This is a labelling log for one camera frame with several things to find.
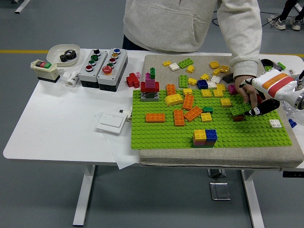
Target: control box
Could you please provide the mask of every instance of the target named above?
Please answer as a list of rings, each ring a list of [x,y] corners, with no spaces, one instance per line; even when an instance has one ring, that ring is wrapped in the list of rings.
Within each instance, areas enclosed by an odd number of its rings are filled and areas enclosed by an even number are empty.
[[[37,59],[30,64],[30,68],[35,71],[39,80],[55,83],[60,78],[57,63],[49,63]]]
[[[116,92],[128,63],[127,50],[112,48],[97,76],[101,90]]]
[[[83,87],[99,88],[97,75],[102,68],[107,51],[92,50],[79,71],[79,79]]]

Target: hoodie pocket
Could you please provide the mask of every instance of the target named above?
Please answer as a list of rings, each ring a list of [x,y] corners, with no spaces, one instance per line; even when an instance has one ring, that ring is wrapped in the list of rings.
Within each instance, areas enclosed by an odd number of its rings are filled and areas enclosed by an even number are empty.
[[[193,18],[189,13],[134,1],[124,16],[124,29],[148,47],[190,52],[198,45]]]

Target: gray floor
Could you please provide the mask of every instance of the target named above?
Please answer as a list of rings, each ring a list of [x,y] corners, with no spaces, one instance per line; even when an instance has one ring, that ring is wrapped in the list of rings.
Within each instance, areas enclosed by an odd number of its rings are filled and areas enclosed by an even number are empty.
[[[261,11],[280,13],[285,0],[259,0]],[[18,5],[0,1],[0,50],[49,50],[57,44],[81,48],[119,48],[123,40],[122,1],[32,0]],[[269,14],[261,13],[262,23]],[[304,54],[304,29],[263,27],[261,53]],[[230,52],[219,27],[211,25],[202,52]],[[45,54],[0,54],[0,151],[16,126],[37,78],[30,62]],[[82,182],[79,165],[12,162],[0,157],[0,227],[72,227]],[[95,173],[85,227],[251,227],[239,171],[227,171],[232,201],[214,202],[205,169],[99,166]],[[303,179],[263,171],[255,180],[266,228],[304,224]]]

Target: hand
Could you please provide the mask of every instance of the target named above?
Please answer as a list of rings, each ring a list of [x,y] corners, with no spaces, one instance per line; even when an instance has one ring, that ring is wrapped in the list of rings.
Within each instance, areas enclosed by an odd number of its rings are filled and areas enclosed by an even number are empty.
[[[257,91],[252,85],[245,85],[242,88],[239,85],[247,78],[254,78],[253,76],[243,75],[238,76],[235,79],[235,85],[238,93],[243,97],[244,103],[248,103],[250,101],[251,108],[257,107]]]

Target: lego baseplate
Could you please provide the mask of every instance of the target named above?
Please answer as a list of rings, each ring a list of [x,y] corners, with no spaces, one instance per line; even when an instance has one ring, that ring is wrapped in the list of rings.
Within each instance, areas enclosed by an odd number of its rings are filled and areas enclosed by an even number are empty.
[[[184,97],[182,90],[177,90],[177,93]],[[240,95],[230,95],[228,91],[223,91],[223,93],[224,98],[231,100],[232,106],[243,103]],[[212,121],[204,123],[200,117],[197,117],[192,122],[186,121],[185,126],[175,127],[173,110],[181,109],[183,104],[167,107],[164,102],[167,96],[166,90],[160,90],[159,102],[141,102],[140,90],[134,90],[131,147],[133,149],[191,148],[191,138],[196,129],[216,129],[218,140],[214,148],[292,145],[284,126],[273,129],[269,125],[269,119],[280,120],[276,111],[259,117],[246,116],[244,121],[234,122],[230,108],[221,106],[221,98],[203,98],[198,89],[193,89],[193,95],[195,97],[193,107],[213,108]],[[165,113],[166,122],[146,123],[146,113]]]

